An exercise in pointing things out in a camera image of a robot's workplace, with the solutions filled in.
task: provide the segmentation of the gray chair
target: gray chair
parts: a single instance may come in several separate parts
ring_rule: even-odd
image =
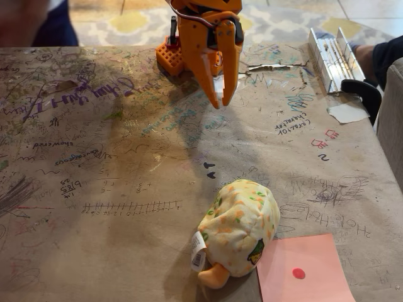
[[[378,114],[377,136],[403,191],[403,58],[388,69]]]

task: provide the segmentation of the person's arm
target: person's arm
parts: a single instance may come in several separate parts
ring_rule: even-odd
[[[0,47],[30,47],[47,18],[49,0],[18,2],[17,7],[9,1],[0,4]]]

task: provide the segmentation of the pink sticky note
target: pink sticky note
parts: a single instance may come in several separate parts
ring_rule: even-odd
[[[270,242],[258,276],[263,302],[355,302],[332,234]]]

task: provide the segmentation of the patterned rug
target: patterned rug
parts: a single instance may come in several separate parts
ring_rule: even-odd
[[[82,46],[155,45],[169,34],[173,14],[166,5],[124,11],[110,20],[73,24]],[[392,39],[381,31],[350,20],[299,9],[247,4],[239,15],[245,31],[244,45],[262,41],[305,42],[311,27],[335,34],[340,26],[347,39],[358,43],[374,44]]]

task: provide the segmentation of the yellow plush egg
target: yellow plush egg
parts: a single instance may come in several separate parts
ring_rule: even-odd
[[[234,277],[248,274],[273,239],[279,220],[280,210],[267,187],[245,179],[224,186],[198,226],[208,261]]]

